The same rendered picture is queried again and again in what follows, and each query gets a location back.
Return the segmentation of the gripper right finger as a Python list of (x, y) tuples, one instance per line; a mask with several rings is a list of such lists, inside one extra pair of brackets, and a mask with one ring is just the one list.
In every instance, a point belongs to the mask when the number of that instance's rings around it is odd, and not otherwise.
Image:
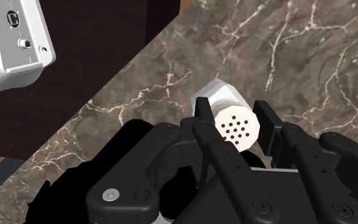
[(295, 167), (318, 224), (358, 224), (358, 143), (337, 132), (308, 135), (255, 101), (258, 144), (276, 168)]

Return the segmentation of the white salt shaker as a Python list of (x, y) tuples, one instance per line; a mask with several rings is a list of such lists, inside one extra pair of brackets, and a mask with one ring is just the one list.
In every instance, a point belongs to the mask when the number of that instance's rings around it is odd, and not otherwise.
[(258, 118), (233, 85), (218, 78), (210, 81), (190, 97), (192, 113), (195, 112), (197, 97), (208, 98), (216, 129), (239, 152), (248, 150), (257, 141)]

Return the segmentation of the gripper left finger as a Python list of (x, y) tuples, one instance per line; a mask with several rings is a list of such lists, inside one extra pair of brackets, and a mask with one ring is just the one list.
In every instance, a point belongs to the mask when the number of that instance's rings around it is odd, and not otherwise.
[(209, 102), (180, 125), (130, 120), (93, 159), (95, 182), (86, 193), (89, 224), (152, 224), (160, 192), (182, 168), (206, 191), (212, 171), (228, 206), (243, 224), (278, 224), (280, 211), (233, 143), (218, 133)]

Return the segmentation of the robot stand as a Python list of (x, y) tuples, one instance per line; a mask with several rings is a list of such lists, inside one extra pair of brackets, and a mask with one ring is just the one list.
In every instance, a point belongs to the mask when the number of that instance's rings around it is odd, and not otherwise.
[(0, 157), (29, 158), (179, 13), (181, 0), (40, 0), (56, 53), (0, 93)]

